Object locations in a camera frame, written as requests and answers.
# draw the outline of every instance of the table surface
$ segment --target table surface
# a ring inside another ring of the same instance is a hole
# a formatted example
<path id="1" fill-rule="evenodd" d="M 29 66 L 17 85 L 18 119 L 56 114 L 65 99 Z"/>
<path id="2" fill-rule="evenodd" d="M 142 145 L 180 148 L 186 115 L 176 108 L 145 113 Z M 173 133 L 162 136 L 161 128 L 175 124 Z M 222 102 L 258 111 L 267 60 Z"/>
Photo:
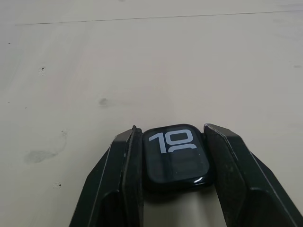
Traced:
<path id="1" fill-rule="evenodd" d="M 4 0 L 0 31 L 0 226 L 67 227 L 134 124 L 231 129 L 303 212 L 301 0 Z M 225 222 L 212 188 L 144 226 Z"/>

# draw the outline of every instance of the stain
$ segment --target stain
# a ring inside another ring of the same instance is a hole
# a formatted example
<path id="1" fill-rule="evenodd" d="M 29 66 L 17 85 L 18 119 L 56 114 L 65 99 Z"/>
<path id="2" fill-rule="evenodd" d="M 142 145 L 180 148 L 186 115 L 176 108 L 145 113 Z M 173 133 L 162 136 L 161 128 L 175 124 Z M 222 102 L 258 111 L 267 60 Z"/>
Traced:
<path id="1" fill-rule="evenodd" d="M 281 24 L 284 22 L 284 20 L 282 19 L 273 19 L 273 22 L 277 23 L 277 24 Z"/>
<path id="2" fill-rule="evenodd" d="M 292 122 L 286 125 L 286 129 L 302 131 L 303 130 L 303 122 Z"/>
<path id="3" fill-rule="evenodd" d="M 39 76 L 45 76 L 45 66 L 41 67 L 38 72 Z"/>
<path id="4" fill-rule="evenodd" d="M 29 154 L 25 155 L 24 162 L 26 164 L 39 163 L 56 155 L 56 153 L 52 153 L 49 150 L 31 150 Z"/>
<path id="5" fill-rule="evenodd" d="M 106 98 L 102 98 L 99 100 L 99 106 L 108 106 L 108 101 Z"/>
<path id="6" fill-rule="evenodd" d="M 65 150 L 66 144 L 67 130 L 63 130 L 58 137 L 49 141 L 49 148 L 30 150 L 30 152 L 24 156 L 24 162 L 26 164 L 35 164 L 53 158 Z"/>
<path id="7" fill-rule="evenodd" d="M 61 183 L 60 182 L 53 183 L 53 188 L 59 189 L 60 187 L 61 187 Z"/>

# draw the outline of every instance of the black clamp jaw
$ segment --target black clamp jaw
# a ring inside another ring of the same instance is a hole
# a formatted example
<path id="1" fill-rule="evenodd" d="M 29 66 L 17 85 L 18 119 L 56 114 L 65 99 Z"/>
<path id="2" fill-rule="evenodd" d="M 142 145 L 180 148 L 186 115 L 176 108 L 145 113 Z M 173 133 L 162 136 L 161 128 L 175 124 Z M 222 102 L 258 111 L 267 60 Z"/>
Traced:
<path id="1" fill-rule="evenodd" d="M 227 227 L 303 227 L 271 170 L 240 136 L 212 124 L 204 133 L 182 124 L 117 135 L 88 175 L 70 227 L 143 227 L 143 188 L 166 196 L 212 183 Z"/>

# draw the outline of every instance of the number 10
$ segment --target number 10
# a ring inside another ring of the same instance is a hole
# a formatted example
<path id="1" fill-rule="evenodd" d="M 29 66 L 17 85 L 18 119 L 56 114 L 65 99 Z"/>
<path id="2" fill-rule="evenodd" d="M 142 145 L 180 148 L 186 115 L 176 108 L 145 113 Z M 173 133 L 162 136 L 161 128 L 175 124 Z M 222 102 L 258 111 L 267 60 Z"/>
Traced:
<path id="1" fill-rule="evenodd" d="M 171 135 L 181 134 L 181 133 L 186 133 L 187 139 L 171 141 L 171 138 L 170 138 Z M 163 133 L 162 132 L 157 133 L 157 134 L 149 137 L 149 141 L 152 141 L 155 138 L 159 138 L 161 154 L 166 153 L 166 146 L 165 146 Z M 193 134 L 188 129 L 169 131 L 165 134 L 165 139 L 169 145 L 173 145 L 172 147 L 169 148 L 169 153 L 174 152 L 175 150 L 181 150 L 181 149 L 185 149 L 185 148 L 192 148 L 192 149 L 197 148 L 197 146 L 195 144 L 189 143 L 189 142 L 193 141 L 194 138 L 193 138 Z"/>

